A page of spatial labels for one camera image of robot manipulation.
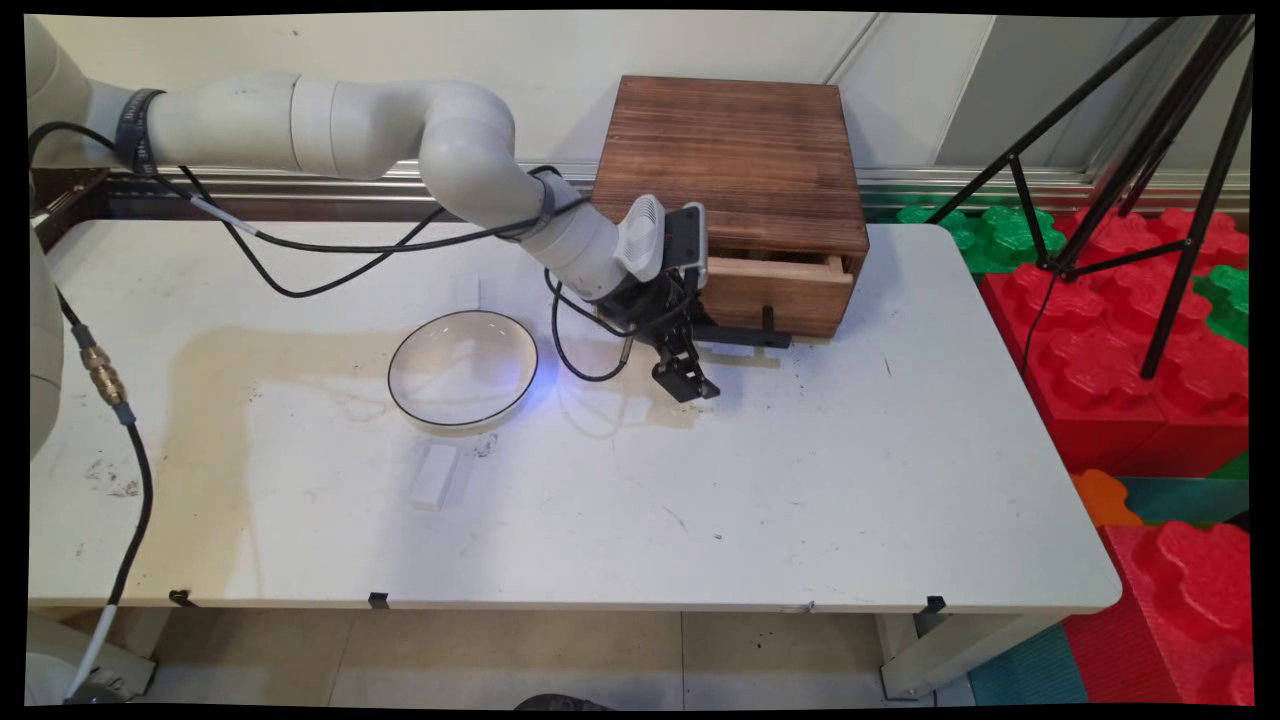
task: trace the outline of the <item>white bowl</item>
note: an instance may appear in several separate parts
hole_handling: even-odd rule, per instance
[[[499,313],[442,315],[410,333],[387,370],[392,400],[429,425],[492,420],[525,396],[538,347],[524,325]]]

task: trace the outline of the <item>black cable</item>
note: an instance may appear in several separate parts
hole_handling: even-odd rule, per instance
[[[582,197],[579,197],[577,200],[570,202],[568,205],[563,205],[561,208],[557,208],[556,211],[552,213],[552,217],[563,215],[564,213],[568,213],[570,210],[573,210],[577,206],[580,206],[580,205],[582,205],[585,202],[590,202],[590,201],[591,201],[591,196],[590,195],[584,195]],[[370,255],[370,254],[379,254],[379,252],[416,252],[419,250],[434,250],[436,247],[448,247],[451,245],[461,245],[463,242],[471,242],[472,240],[481,240],[481,238],[490,237],[490,236],[494,236],[494,234],[512,233],[512,232],[516,232],[516,231],[530,228],[530,227],[538,224],[539,220],[540,220],[540,218],[530,218],[527,220],[520,220],[518,223],[511,223],[511,224],[507,224],[507,225],[502,225],[502,227],[497,227],[497,228],[492,228],[492,229],[486,229],[486,231],[479,231],[479,232],[474,232],[474,233],[460,234],[457,237],[449,237],[449,238],[445,238],[445,240],[436,240],[436,241],[431,241],[431,242],[421,242],[419,245],[404,245],[404,246],[397,246],[397,245],[375,245],[375,246],[364,246],[364,245],[311,245],[311,243],[307,243],[307,242],[297,242],[297,241],[292,241],[292,240],[284,240],[284,238],[280,238],[280,237],[275,237],[275,236],[271,236],[271,234],[265,233],[262,231],[257,231],[257,233],[253,237],[261,238],[261,240],[264,240],[266,242],[270,242],[271,245],[279,245],[280,247],[288,247],[288,249],[292,249],[292,250],[302,250],[305,252],[353,252],[353,254],[357,254],[357,255],[358,254]]]
[[[115,585],[106,598],[108,605],[120,605],[120,596],[124,594],[124,584],[129,579],[129,570],[133,569],[133,559],[138,553],[142,538],[147,534],[147,524],[151,521],[151,501],[154,491],[151,487],[151,464],[147,461],[147,448],[142,446],[142,436],[138,434],[138,425],[129,423],[129,441],[133,442],[133,452],[138,456],[138,469],[142,471],[142,510],[138,512],[138,527],[133,530],[133,539],[129,541],[128,550],[124,551],[124,560],[115,573]]]
[[[1039,319],[1044,315],[1044,309],[1048,307],[1048,297],[1050,295],[1053,295],[1053,283],[1056,282],[1057,273],[1055,272],[1053,277],[1048,279],[1048,290],[1044,291],[1044,301],[1041,302],[1039,313],[1036,313],[1036,319],[1032,320],[1032,327],[1027,329],[1027,347],[1023,348],[1023,366],[1018,370],[1018,374],[1021,375],[1023,379],[1027,378],[1027,361],[1032,356],[1032,334],[1036,333],[1036,325],[1039,324]]]
[[[631,345],[630,345],[631,340],[628,338],[626,343],[622,346],[622,354],[618,356],[618,365],[612,370],[609,370],[608,373],[603,375],[588,375],[586,373],[575,368],[573,364],[568,361],[568,356],[564,355],[564,348],[561,347],[559,343],[559,322],[557,318],[559,315],[558,310],[562,300],[559,290],[561,287],[563,287],[563,284],[564,283],[557,284],[554,291],[556,297],[552,300],[552,343],[556,345],[556,354],[561,356],[561,363],[564,364],[564,368],[570,373],[573,373],[579,379],[586,380],[589,383],[603,383],[604,380],[612,379],[614,375],[622,372],[622,368],[627,366],[627,356],[631,354]]]
[[[577,304],[575,304],[572,300],[564,297],[564,295],[563,295],[563,283],[552,284],[552,272],[550,272],[549,268],[543,268],[543,282],[547,283],[547,290],[552,291],[552,295],[554,295],[557,300],[561,300],[562,302],[564,302],[564,305],[568,305],[568,307],[571,310],[573,310],[575,313],[577,313],[579,315],[586,318],[588,320],[591,320],[596,325],[600,325],[602,328],[604,328],[605,332],[608,332],[613,337],[634,337],[634,336],[637,336],[637,334],[640,334],[640,333],[643,333],[643,332],[645,332],[645,331],[648,331],[648,329],[650,329],[653,327],[657,327],[660,323],[666,323],[667,320],[671,320],[676,315],[680,315],[681,313],[684,313],[685,310],[687,310],[689,305],[694,300],[692,296],[685,296],[680,302],[676,304],[675,307],[672,307],[671,310],[667,310],[662,315],[658,315],[653,320],[649,320],[648,323],[645,323],[643,325],[639,325],[639,327],[636,327],[634,329],[630,329],[630,331],[620,331],[620,329],[614,328],[613,325],[605,323],[604,320],[596,318],[595,314],[593,314],[591,311],[584,310]]]
[[[187,181],[191,182],[191,186],[196,188],[196,192],[198,192],[200,196],[204,197],[206,202],[209,202],[210,205],[214,205],[215,208],[218,206],[214,202],[212,196],[209,195],[209,191],[205,190],[204,183],[200,182],[200,178],[197,178],[195,176],[195,173],[191,172],[189,168],[187,168],[186,165],[178,165],[178,169],[182,170],[182,174],[187,176]],[[408,231],[408,233],[404,237],[402,237],[399,240],[399,242],[396,243],[396,246],[398,247],[401,245],[406,245],[408,241],[411,241],[415,237],[417,237],[417,234],[420,232],[422,232],[422,229],[426,228],[426,225],[431,224],[431,220],[439,218],[442,214],[444,214],[444,208],[438,208],[438,209],[433,210],[419,224],[413,225],[413,229]],[[278,292],[278,293],[280,293],[280,295],[283,295],[285,297],[301,299],[301,297],[311,297],[311,296],[315,296],[315,295],[320,295],[321,292],[328,292],[328,291],[330,291],[330,290],[333,290],[333,288],[335,288],[335,287],[338,287],[340,284],[348,283],[348,282],[358,278],[360,275],[367,273],[369,270],[372,270],[381,261],[384,261],[384,260],[387,260],[388,258],[392,256],[390,252],[384,252],[384,254],[379,255],[378,258],[370,260],[367,264],[361,265],[356,270],[352,270],[351,273],[348,273],[348,274],[346,274],[346,275],[343,275],[343,277],[340,277],[340,278],[338,278],[338,279],[335,279],[333,282],[328,282],[328,283],[325,283],[323,286],[314,287],[311,290],[302,290],[302,291],[289,290],[289,288],[282,286],[280,283],[275,282],[275,278],[271,277],[271,273],[266,272],[266,268],[262,266],[262,263],[257,259],[257,255],[253,255],[253,251],[250,250],[248,243],[244,242],[243,237],[241,237],[239,231],[236,229],[236,225],[233,225],[233,224],[223,220],[223,227],[227,228],[227,232],[230,233],[232,238],[236,241],[236,245],[238,245],[239,249],[241,249],[241,251],[244,252],[244,256],[248,258],[250,264],[253,265],[253,269],[257,270],[257,274],[262,277],[262,279],[266,282],[266,284],[271,286],[271,290],[274,290],[275,292]]]
[[[115,149],[115,143],[113,143],[110,140],[102,137],[101,135],[99,135],[99,133],[93,132],[92,129],[86,128],[83,126],[78,126],[76,123],[65,123],[65,122],[45,123],[44,126],[40,126],[38,128],[36,128],[36,132],[31,133],[31,137],[27,138],[27,168],[28,168],[28,170],[31,169],[32,163],[35,161],[36,151],[38,150],[40,143],[50,133],[52,133],[55,131],[60,131],[60,129],[72,131],[72,132],[76,132],[76,133],[79,133],[82,136],[84,136],[84,137],[88,137],[88,138],[96,141],[102,147],[106,147],[108,150],[113,150],[114,151],[114,149]],[[545,169],[547,169],[545,167],[543,167],[543,168],[534,168],[534,170],[531,172],[531,174],[536,174],[536,173],[543,172]],[[146,177],[146,178],[148,178],[148,179],[159,183],[161,187],[166,188],[169,192],[173,192],[174,195],[177,195],[178,197],[182,197],[183,200],[187,200],[188,202],[192,201],[192,200],[195,200],[193,195],[191,195],[186,190],[182,190],[180,187],[178,187],[177,184],[174,184],[173,182],[170,182],[169,179],[166,179],[166,178],[159,176],[159,174],[155,174],[155,176],[138,176],[138,177]],[[575,208],[579,208],[580,205],[582,205],[585,202],[590,202],[590,200],[591,200],[590,195],[579,197],[577,200],[573,200],[572,202],[570,202],[567,205],[557,208],[552,213],[552,217],[553,218],[558,218],[559,215],[563,215],[564,213],[568,213],[570,210],[573,210]],[[205,204],[207,204],[207,205],[210,205],[210,206],[212,206],[212,208],[216,209],[216,206],[212,205],[211,202],[209,202],[207,200],[201,199],[201,201],[204,201]],[[262,232],[262,231],[256,229],[256,228],[253,228],[256,232],[253,232],[252,234],[253,234],[253,237],[261,238],[261,240],[264,240],[266,242],[270,242],[273,245],[279,245],[280,247],[288,247],[291,250],[302,250],[302,251],[306,251],[306,252],[343,252],[343,254],[357,254],[357,255],[381,255],[381,254],[393,254],[393,252],[416,252],[416,251],[420,251],[420,250],[434,250],[436,247],[448,247],[448,246],[452,246],[452,245],[461,245],[463,242],[471,242],[472,240],[480,240],[480,238],[485,238],[485,237],[494,236],[494,234],[511,234],[513,232],[534,227],[539,222],[541,222],[541,218],[530,218],[527,220],[520,220],[517,223],[511,223],[511,224],[507,224],[507,225],[502,225],[502,227],[497,227],[497,228],[492,228],[492,229],[486,229],[486,231],[467,233],[467,234],[462,234],[462,236],[457,236],[457,237],[449,237],[449,238],[444,238],[444,240],[436,240],[436,241],[433,241],[433,242],[424,242],[424,243],[420,243],[420,245],[402,245],[402,243],[397,243],[397,245],[376,245],[376,246],[362,246],[362,245],[311,245],[311,243],[307,243],[307,242],[296,242],[296,241],[292,241],[292,240],[279,238],[279,237],[271,236],[270,233]]]
[[[38,128],[36,128],[36,132],[31,133],[31,137],[27,138],[27,170],[31,170],[32,164],[35,164],[36,161],[36,150],[40,149],[40,143],[44,142],[50,133],[58,132],[60,129],[83,135],[84,137],[97,142],[102,147],[106,147],[108,150],[111,151],[115,150],[114,142],[88,129],[87,127],[78,126],[76,123],[65,123],[61,120],[45,123]]]
[[[72,310],[72,306],[69,302],[67,302],[67,299],[63,297],[61,290],[58,291],[58,304],[63,306],[63,315],[67,318],[67,322],[72,324],[72,327],[81,324],[79,316],[76,314],[76,310]]]
[[[72,324],[72,328],[83,328],[84,337],[87,334],[87,328],[81,322],[76,310],[72,309],[70,302],[63,297],[61,291],[58,291],[58,300],[63,307],[63,316],[67,322]],[[82,331],[77,329],[77,341],[81,341]],[[92,343],[92,340],[86,340],[84,342]],[[125,411],[125,416],[132,418],[132,411]],[[125,424],[125,429],[129,432],[129,442],[133,443],[133,454],[138,459],[138,470],[142,473],[142,509],[138,512],[138,525],[133,529],[133,538],[129,541],[129,547],[124,551],[124,559],[120,560],[120,569],[115,571],[115,584],[111,585],[111,594],[108,596],[108,605],[120,605],[120,596],[124,594],[124,585],[129,580],[129,570],[133,569],[133,559],[138,555],[138,547],[142,546],[142,538],[147,534],[147,525],[151,523],[151,503],[155,497],[154,487],[151,484],[151,462],[147,460],[147,448],[142,445],[142,436],[138,434],[138,425],[136,421],[129,421]]]

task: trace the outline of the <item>black tripod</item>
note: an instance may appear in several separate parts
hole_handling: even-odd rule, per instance
[[[1115,74],[1116,70],[1129,63],[1138,53],[1142,53],[1152,40],[1169,29],[1176,20],[1178,18],[1160,18],[1152,23],[1151,27],[1129,42],[1115,58],[1111,58],[1098,72],[1093,73],[1089,79],[1084,81],[1084,85],[1078,87],[1057,108],[1053,108],[1044,119],[1036,123],[1027,135],[1018,138],[1009,150],[1002,152],[992,164],[987,165],[978,177],[970,181],[946,205],[938,208],[928,219],[933,224],[941,222],[942,218],[946,218],[948,213],[959,208],[961,202],[986,184],[1005,165],[1009,165],[1014,176],[1014,183],[1018,186],[1018,197],[1027,214],[1027,222],[1030,225],[1032,242],[1036,243],[1036,265],[1042,270],[1053,273],[1053,279],[1060,277],[1070,282],[1088,273],[1117,268],[1169,252],[1180,252],[1181,256],[1178,260],[1178,268],[1174,270],[1172,284],[1165,296],[1165,305],[1156,323],[1156,333],[1151,338],[1151,345],[1147,347],[1147,356],[1142,364],[1140,374],[1146,379],[1156,375],[1156,368],[1160,365],[1160,357],[1164,355],[1165,345],[1169,342],[1169,333],[1172,331],[1174,319],[1178,315],[1178,306],[1181,305],[1187,284],[1190,282],[1192,269],[1196,266],[1196,258],[1199,255],[1201,245],[1204,242],[1204,232],[1208,229],[1210,217],[1222,192],[1222,183],[1226,181],[1231,159],[1235,156],[1240,136],[1244,133],[1244,124],[1249,119],[1249,111],[1253,106],[1252,53],[1249,54],[1249,64],[1244,70],[1244,77],[1240,79],[1240,90],[1235,95],[1235,104],[1231,106],[1226,127],[1222,129],[1222,140],[1219,142],[1217,152],[1213,155],[1213,163],[1210,167],[1208,178],[1204,182],[1204,190],[1196,206],[1196,215],[1192,218],[1187,238],[1083,268],[1076,268],[1075,261],[1107,211],[1117,201],[1120,201],[1119,214],[1121,217],[1128,215],[1133,210],[1142,191],[1156,173],[1156,168],[1160,167],[1169,147],[1174,143],[1174,138],[1178,137],[1178,132],[1187,123],[1187,118],[1190,117],[1196,105],[1199,104],[1201,97],[1208,90],[1222,63],[1226,61],[1228,56],[1231,55],[1253,29],[1253,22],[1249,19],[1249,15],[1220,15],[1213,22],[1213,27],[1210,28],[1208,33],[1201,41],[1199,47],[1196,49],[1196,53],[1183,67],[1172,86],[1170,86],[1169,91],[1160,100],[1151,118],[1147,119],[1125,152],[1120,155],[1098,183],[1093,204],[1085,213],[1084,219],[1080,220],[1079,228],[1076,228],[1071,240],[1068,241],[1055,258],[1050,258],[1048,251],[1044,249],[1044,238],[1041,236],[1039,223],[1036,220],[1032,193],[1027,187],[1027,178],[1023,176],[1019,155],[1044,135],[1048,128],[1053,127],[1062,117],[1070,113],[1071,109],[1079,105],[1080,101],[1088,97],[1089,94],[1097,90],[1098,86],[1106,82],[1107,78]],[[1129,193],[1121,201],[1120,195],[1130,182]],[[1048,304],[1048,295],[1044,297],[1044,304]]]

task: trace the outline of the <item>brass connector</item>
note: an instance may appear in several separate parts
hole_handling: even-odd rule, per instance
[[[92,378],[93,386],[97,388],[97,395],[108,405],[115,407],[128,400],[128,395],[124,392],[124,383],[120,382],[120,375],[115,373],[115,368],[111,366],[111,359],[108,357],[106,351],[101,346],[95,345],[81,350],[81,363],[88,370],[88,377]]]

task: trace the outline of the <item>white table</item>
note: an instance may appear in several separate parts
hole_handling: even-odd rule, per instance
[[[370,243],[407,228],[264,225]],[[891,696],[1114,603],[1120,580],[951,240],[869,229],[835,340],[708,347],[721,397],[677,405],[646,347],[604,384],[561,368],[540,268],[497,240],[288,300],[216,223],[73,228],[54,275],[120,370],[156,478],[124,603],[186,589],[201,606],[369,607],[387,593],[393,609],[886,614]],[[256,246],[294,288],[365,259]],[[393,405],[387,365],[456,307],[467,274],[484,309],[530,328],[541,363],[500,424],[433,433]],[[612,366],[614,338],[568,311],[561,324],[576,364]],[[407,501],[433,438],[463,455],[438,512]],[[31,464],[29,602],[105,600],[136,480],[69,342],[58,427]],[[928,596],[954,615],[913,643],[901,614]]]

